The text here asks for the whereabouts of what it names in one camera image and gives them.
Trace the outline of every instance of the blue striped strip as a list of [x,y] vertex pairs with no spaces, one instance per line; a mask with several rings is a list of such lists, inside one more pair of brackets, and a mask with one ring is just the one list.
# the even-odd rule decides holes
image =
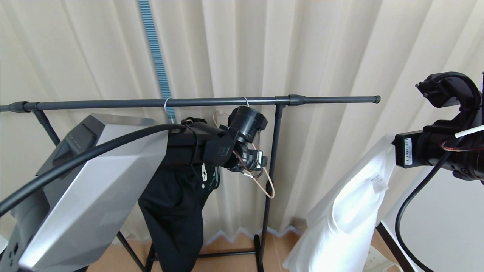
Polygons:
[[[141,10],[141,17],[143,17],[143,23],[145,25],[146,36],[148,37],[148,44],[150,45],[151,55],[153,57],[154,68],[158,77],[158,84],[160,85],[161,96],[164,99],[168,99],[171,98],[170,86],[168,85],[168,78],[166,77],[160,44],[158,43],[158,36],[156,35],[156,29],[154,27],[150,2],[149,0],[138,0],[138,2]],[[174,123],[177,122],[175,109],[173,107],[166,107],[166,114],[169,121],[173,120]]]

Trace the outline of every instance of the hanger hook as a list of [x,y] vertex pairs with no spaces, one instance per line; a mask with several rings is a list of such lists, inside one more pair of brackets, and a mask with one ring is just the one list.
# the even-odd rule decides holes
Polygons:
[[247,97],[242,96],[242,98],[243,98],[243,99],[245,99],[245,101],[247,102],[247,107],[250,107],[250,105],[249,105],[249,100],[247,99]]
[[170,116],[170,120],[172,123],[174,123],[173,121],[173,116],[171,116],[171,114],[168,114],[168,112],[166,111],[166,103],[168,102],[168,100],[170,100],[171,97],[168,97],[166,100],[165,100],[165,104],[163,105],[163,108],[165,109],[165,113],[166,113],[166,116]]

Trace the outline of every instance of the white label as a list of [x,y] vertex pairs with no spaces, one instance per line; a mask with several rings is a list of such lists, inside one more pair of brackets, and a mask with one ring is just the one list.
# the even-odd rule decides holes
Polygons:
[[375,194],[388,190],[388,184],[380,175],[372,176],[371,183],[373,184],[373,191],[375,191]]
[[207,181],[207,170],[205,169],[205,164],[202,164],[202,180]]
[[412,164],[412,138],[405,138],[405,166]]

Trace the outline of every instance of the curtain fold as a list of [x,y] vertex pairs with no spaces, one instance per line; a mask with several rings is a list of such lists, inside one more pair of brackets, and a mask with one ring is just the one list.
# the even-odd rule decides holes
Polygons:
[[[286,107],[269,227],[284,231],[384,134],[451,119],[414,88],[429,74],[459,71],[476,85],[484,63],[484,0],[151,1],[174,98],[380,95],[379,104]],[[136,0],[0,1],[0,103],[161,98]],[[270,155],[273,106],[261,148]],[[216,110],[176,108],[208,122]],[[48,111],[62,138],[91,112],[166,121],[162,108]],[[219,116],[218,122],[226,122]],[[32,114],[2,113],[0,198],[33,178],[53,151]],[[417,174],[397,168],[381,219]],[[262,227],[264,194],[240,174],[203,210],[204,233],[233,237]],[[12,218],[1,220],[9,237]],[[122,229],[149,237],[136,207]]]

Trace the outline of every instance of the black garment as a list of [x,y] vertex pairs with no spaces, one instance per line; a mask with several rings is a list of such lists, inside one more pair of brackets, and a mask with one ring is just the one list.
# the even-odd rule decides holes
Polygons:
[[164,272],[189,272],[203,244],[202,208],[219,185],[218,168],[160,167],[139,198],[153,246]]

